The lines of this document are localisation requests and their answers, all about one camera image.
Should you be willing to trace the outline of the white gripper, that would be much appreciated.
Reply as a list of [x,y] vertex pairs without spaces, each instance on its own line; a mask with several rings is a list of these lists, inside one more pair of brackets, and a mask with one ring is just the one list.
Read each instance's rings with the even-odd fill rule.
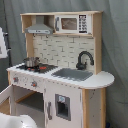
[[0,59],[1,58],[6,58],[7,55],[7,49],[4,41],[4,36],[3,36],[3,31],[2,28],[0,27]]

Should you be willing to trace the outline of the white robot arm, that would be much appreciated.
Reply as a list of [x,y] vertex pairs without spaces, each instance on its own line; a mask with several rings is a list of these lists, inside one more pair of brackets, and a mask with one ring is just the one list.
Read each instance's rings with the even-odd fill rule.
[[[4,36],[5,33],[0,27],[0,59],[7,57]],[[0,128],[37,128],[37,125],[28,115],[11,116],[0,113]]]

